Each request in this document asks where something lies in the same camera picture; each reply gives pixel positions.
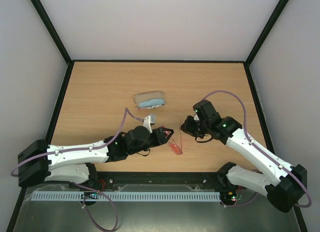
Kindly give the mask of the red sunglasses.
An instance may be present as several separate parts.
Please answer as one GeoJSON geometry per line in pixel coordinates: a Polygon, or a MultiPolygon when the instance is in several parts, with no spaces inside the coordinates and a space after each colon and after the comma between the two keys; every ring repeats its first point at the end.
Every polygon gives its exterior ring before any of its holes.
{"type": "Polygon", "coordinates": [[[174,134],[168,141],[168,146],[171,149],[171,151],[175,155],[182,155],[183,154],[183,138],[182,138],[182,131],[180,129],[180,126],[182,124],[182,121],[180,120],[177,128],[174,129],[174,134]]]}

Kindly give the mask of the blue cleaning cloth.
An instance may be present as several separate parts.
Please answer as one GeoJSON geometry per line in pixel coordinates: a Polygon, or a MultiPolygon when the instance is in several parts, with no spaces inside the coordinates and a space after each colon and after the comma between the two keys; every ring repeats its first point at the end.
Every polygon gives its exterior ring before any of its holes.
{"type": "Polygon", "coordinates": [[[165,100],[162,98],[153,98],[138,104],[139,108],[155,108],[163,105],[165,105],[165,100]]]}

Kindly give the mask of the american flag glasses case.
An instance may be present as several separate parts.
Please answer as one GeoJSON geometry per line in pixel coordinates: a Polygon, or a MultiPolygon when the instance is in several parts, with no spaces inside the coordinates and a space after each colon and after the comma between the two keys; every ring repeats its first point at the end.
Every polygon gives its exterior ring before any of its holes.
{"type": "Polygon", "coordinates": [[[160,91],[140,93],[134,96],[137,110],[148,110],[165,105],[164,95],[160,91]]]}

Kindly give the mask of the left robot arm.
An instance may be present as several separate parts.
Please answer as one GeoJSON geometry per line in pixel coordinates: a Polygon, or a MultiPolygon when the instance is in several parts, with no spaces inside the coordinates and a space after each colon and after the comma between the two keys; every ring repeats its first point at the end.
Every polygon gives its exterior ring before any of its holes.
{"type": "Polygon", "coordinates": [[[76,184],[96,181],[94,163],[117,162],[136,153],[149,152],[166,144],[173,134],[173,129],[165,127],[149,131],[137,126],[126,133],[120,132],[116,138],[86,145],[55,146],[36,140],[17,156],[18,185],[23,188],[47,181],[76,184]]]}

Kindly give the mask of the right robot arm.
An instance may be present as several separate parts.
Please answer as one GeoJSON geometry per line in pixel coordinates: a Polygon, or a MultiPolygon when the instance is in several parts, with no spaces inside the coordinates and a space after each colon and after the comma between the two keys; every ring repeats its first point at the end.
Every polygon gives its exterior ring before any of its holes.
{"type": "Polygon", "coordinates": [[[265,196],[279,211],[289,212],[305,194],[307,170],[300,164],[293,166],[277,157],[250,136],[234,118],[222,118],[212,103],[202,100],[193,106],[194,116],[187,116],[181,130],[194,138],[209,135],[242,154],[258,168],[246,170],[228,162],[219,170],[218,183],[245,187],[265,196]]]}

